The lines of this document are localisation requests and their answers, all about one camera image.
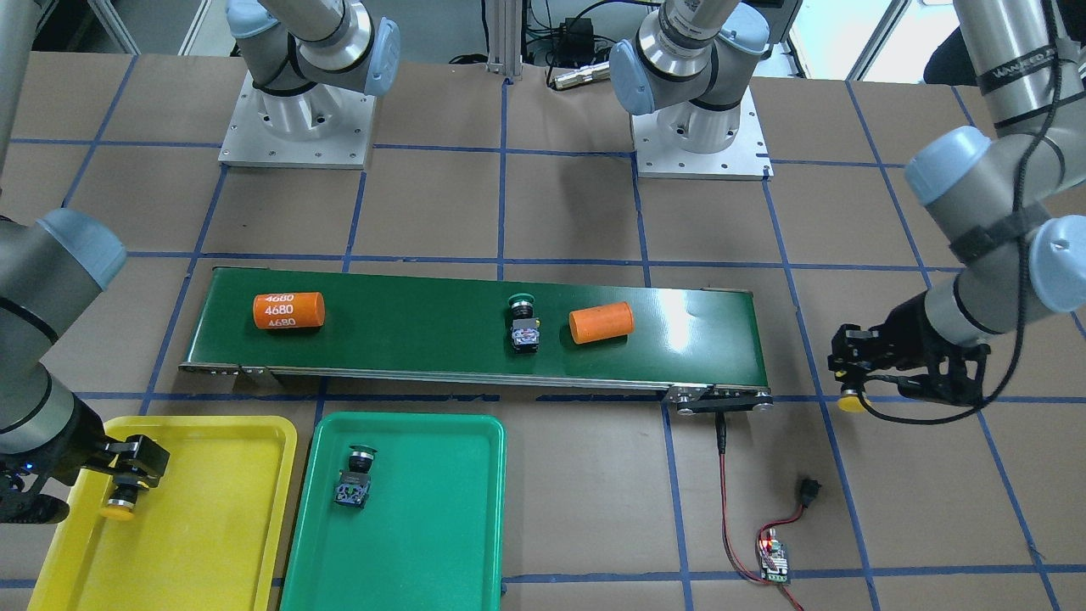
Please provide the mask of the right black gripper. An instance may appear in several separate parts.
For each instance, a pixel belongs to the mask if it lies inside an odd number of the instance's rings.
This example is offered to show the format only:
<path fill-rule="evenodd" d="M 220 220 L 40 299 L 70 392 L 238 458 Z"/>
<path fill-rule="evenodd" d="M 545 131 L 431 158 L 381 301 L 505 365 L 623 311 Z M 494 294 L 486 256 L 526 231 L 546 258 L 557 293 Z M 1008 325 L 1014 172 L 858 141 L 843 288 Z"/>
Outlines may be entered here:
<path fill-rule="evenodd" d="M 46 494 L 45 484 L 73 486 L 83 469 L 111 478 L 116 486 L 155 491 L 165 476 L 171 453 L 146 434 L 124 441 L 104 433 L 104 422 L 78 397 L 70 421 L 42 447 L 3 455 L 3 524 L 58 524 L 70 515 L 70 504 Z"/>

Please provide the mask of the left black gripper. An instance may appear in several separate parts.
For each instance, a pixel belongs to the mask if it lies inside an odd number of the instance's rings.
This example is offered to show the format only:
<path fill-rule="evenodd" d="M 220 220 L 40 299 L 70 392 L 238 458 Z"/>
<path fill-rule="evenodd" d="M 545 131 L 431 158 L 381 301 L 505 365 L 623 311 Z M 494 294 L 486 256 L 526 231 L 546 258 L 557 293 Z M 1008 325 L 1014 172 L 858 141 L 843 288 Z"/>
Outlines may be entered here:
<path fill-rule="evenodd" d="M 990 347 L 956 345 L 929 321 L 926 293 L 896 306 L 882 324 L 841 324 L 831 338 L 830 371 L 839 397 L 861 397 L 868 380 L 886 380 L 907 398 L 980 406 Z"/>

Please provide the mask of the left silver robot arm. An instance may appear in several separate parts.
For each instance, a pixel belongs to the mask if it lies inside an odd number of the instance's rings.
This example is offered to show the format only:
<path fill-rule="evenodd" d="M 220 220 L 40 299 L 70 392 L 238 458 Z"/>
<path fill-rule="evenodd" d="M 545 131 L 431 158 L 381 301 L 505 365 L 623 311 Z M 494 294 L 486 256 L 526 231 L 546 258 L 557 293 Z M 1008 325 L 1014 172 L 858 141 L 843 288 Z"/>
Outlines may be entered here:
<path fill-rule="evenodd" d="M 957 1 L 967 53 L 996 138 L 963 126 L 906 166 L 920 205 L 962 265 L 951 281 L 896 306 L 882 324 L 842 324 L 828 367 L 839 407 L 873 413 L 866 383 L 977 413 L 1015 374 L 1025 326 L 1083 306 L 1083 216 L 1044 201 L 1083 184 L 1079 46 L 1055 1 Z M 727 133 L 698 137 L 718 115 L 736 124 L 768 25 L 737 1 L 666 1 L 609 54 L 629 115 L 678 115 L 683 149 L 714 154 Z M 982 390 L 989 338 L 1013 333 L 1007 375 Z"/>

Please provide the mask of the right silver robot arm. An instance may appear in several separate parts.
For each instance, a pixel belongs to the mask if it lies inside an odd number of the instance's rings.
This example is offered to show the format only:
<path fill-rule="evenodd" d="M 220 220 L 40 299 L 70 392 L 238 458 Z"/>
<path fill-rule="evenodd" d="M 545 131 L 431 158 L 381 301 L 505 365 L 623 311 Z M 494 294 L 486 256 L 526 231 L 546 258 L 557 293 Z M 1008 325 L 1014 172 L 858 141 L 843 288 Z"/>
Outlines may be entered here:
<path fill-rule="evenodd" d="M 402 31 L 361 1 L 229 1 L 247 62 L 220 161 L 233 166 L 361 169 L 376 103 L 395 84 Z M 108 513 L 129 517 L 166 475 L 171 453 L 146 434 L 109 437 L 104 422 L 42 357 L 119 275 L 127 251 L 104 224 L 61 208 L 34 224 L 3 219 L 1 455 L 3 522 L 55 524 L 70 504 L 49 480 L 85 469 L 111 478 Z"/>

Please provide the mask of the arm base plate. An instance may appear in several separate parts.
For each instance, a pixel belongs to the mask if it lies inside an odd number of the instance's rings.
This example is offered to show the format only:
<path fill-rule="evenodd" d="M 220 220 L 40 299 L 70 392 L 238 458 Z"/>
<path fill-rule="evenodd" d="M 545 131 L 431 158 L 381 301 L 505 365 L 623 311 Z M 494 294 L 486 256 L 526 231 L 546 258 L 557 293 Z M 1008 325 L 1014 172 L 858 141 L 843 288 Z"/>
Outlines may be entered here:
<path fill-rule="evenodd" d="M 686 102 L 630 116 L 637 177 L 761 181 L 775 175 L 750 88 L 725 111 Z"/>
<path fill-rule="evenodd" d="M 218 161 L 250 169 L 363 171 L 372 151 L 380 97 L 315 85 L 277 97 L 242 82 Z"/>

